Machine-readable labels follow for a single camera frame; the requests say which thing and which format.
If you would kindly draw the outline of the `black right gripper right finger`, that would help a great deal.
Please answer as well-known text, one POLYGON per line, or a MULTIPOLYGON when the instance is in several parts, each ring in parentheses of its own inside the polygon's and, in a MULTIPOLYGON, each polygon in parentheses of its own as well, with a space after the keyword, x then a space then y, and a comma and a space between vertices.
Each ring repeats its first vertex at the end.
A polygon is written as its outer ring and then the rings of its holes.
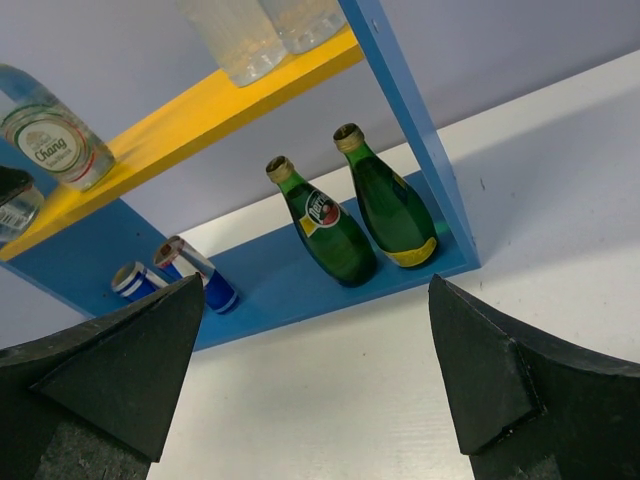
POLYGON ((440 276, 429 315, 475 478, 638 478, 638 364, 530 326, 440 276))

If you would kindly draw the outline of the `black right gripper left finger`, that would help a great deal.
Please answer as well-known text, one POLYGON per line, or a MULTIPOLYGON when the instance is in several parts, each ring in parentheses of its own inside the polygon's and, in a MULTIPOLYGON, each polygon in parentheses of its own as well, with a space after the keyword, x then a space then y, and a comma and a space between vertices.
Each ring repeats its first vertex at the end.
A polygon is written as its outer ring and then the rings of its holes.
POLYGON ((146 478, 161 458, 203 311, 192 275, 3 349, 2 478, 146 478))

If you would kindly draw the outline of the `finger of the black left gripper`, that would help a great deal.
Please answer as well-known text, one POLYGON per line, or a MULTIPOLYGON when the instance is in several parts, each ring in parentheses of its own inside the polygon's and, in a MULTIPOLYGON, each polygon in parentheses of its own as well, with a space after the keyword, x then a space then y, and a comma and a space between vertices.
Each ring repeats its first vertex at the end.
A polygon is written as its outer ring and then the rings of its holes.
POLYGON ((5 205, 34 183, 33 176, 27 171, 5 166, 0 167, 0 205, 5 205))

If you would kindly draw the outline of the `clear chang glass bottle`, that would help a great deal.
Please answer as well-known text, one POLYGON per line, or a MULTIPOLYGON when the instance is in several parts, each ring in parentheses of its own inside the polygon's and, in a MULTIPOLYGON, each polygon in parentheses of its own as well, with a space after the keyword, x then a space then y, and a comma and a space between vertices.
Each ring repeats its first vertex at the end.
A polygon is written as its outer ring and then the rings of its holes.
POLYGON ((87 191, 116 159, 94 131, 44 84, 25 71, 1 66, 1 135, 59 184, 87 191))

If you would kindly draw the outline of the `red bull can silver top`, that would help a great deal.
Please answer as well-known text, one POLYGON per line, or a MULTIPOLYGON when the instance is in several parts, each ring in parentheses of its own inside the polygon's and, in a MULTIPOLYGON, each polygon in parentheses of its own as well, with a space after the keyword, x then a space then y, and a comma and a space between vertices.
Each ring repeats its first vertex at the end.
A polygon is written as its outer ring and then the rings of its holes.
POLYGON ((123 265, 111 280, 114 293, 129 302, 166 287, 168 283, 139 261, 123 265))

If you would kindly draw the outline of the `red bull can red tab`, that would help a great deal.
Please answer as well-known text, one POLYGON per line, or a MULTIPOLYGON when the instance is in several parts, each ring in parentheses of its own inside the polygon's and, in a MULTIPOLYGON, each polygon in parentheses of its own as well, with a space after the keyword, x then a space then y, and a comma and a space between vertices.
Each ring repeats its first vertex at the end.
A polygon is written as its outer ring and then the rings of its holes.
POLYGON ((168 238, 157 248, 153 263, 175 280, 198 275, 202 281, 205 303, 216 314, 226 314, 239 303, 238 292, 214 264, 178 235, 168 238))

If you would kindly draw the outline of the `green perrier bottle yellow label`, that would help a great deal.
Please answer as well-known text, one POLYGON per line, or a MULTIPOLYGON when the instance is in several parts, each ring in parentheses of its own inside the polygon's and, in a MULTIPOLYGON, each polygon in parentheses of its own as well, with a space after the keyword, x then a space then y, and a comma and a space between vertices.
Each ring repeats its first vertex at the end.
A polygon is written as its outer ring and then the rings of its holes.
POLYGON ((358 125, 340 126, 333 141, 348 162, 362 219, 378 248, 400 268, 427 264, 437 233, 415 189, 367 145, 358 125))

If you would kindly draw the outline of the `green perrier bottle red label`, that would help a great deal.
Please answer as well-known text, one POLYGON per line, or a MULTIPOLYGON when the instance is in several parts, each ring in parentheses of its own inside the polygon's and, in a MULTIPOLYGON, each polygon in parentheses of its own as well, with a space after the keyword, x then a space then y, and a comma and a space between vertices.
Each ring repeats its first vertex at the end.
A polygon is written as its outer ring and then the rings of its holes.
POLYGON ((307 182, 285 156, 270 160, 266 175, 280 189, 297 234, 325 273, 350 288, 374 276, 376 254, 342 205, 307 182))

